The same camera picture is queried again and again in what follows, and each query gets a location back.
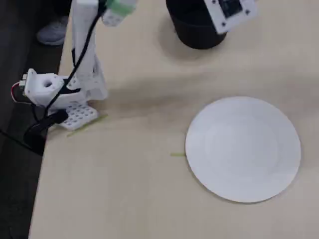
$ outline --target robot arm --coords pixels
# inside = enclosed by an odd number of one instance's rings
[[[220,34],[257,14],[255,0],[203,1]],[[74,0],[72,3],[72,52],[73,61],[76,63],[83,55],[82,53],[85,53],[81,63],[72,79],[55,74],[37,74],[30,69],[24,81],[24,94],[35,105],[50,108],[50,113],[64,109],[69,116],[60,125],[69,130],[75,130],[97,118],[97,111],[89,107],[87,101],[103,100],[108,92],[100,62],[95,54],[95,30],[92,27],[95,26],[99,16],[105,25],[117,26],[134,11],[136,2],[137,0],[107,0],[107,2],[106,0]]]
[[[25,76],[24,94],[37,106],[50,106],[49,114],[59,109],[66,110],[69,117],[60,125],[75,130],[98,117],[97,111],[87,105],[89,100],[103,100],[108,92],[95,54],[95,30],[88,36],[93,22],[100,16],[101,4],[105,0],[74,0],[72,3],[72,43],[73,62],[78,62],[84,50],[85,54],[76,69],[75,75],[68,77],[55,74],[37,74],[29,69]],[[135,9],[136,0],[108,0],[107,9],[101,15],[107,26],[117,26]]]

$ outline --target white bracket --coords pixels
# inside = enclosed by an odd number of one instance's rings
[[[255,0],[204,0],[217,33],[223,34],[257,15]]]
[[[58,76],[52,73],[37,74],[35,70],[29,69],[26,75],[24,94],[37,106],[46,107],[54,98],[58,91],[63,87],[64,80],[67,77]],[[67,85],[67,89],[80,89],[78,80],[74,77]],[[62,94],[54,102],[51,109],[65,109],[73,104],[82,104],[86,102],[84,91],[72,94]]]

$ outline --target red wire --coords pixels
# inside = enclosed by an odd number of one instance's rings
[[[11,87],[11,97],[12,97],[13,101],[16,102],[16,103],[17,103],[17,101],[16,101],[16,99],[15,99],[14,96],[13,96],[13,89],[14,89],[14,87],[16,87],[18,84],[19,84],[19,82],[16,82],[16,83],[14,83],[14,85]]]
[[[17,85],[19,85],[19,82],[14,83],[14,85],[11,87],[11,97],[12,97],[13,101],[14,101],[15,103],[21,103],[21,104],[30,105],[30,103],[20,102],[20,101],[17,101],[17,100],[15,99],[14,94],[13,94],[13,89],[14,89]]]

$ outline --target gray sneaker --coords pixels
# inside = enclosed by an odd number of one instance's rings
[[[66,27],[68,24],[68,17],[63,16],[55,21],[52,21],[49,25],[42,28],[37,34],[37,40],[49,46],[62,45],[66,33]]]

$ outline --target light wooden tabletop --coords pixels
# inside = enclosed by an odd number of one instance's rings
[[[319,1],[260,0],[259,16],[212,50],[184,46],[164,0],[97,26],[108,117],[49,134],[31,239],[300,239],[319,235]],[[68,33],[61,73],[72,68]],[[228,96],[281,109],[300,136],[300,171],[282,194],[236,204],[208,192],[183,157],[189,123]]]

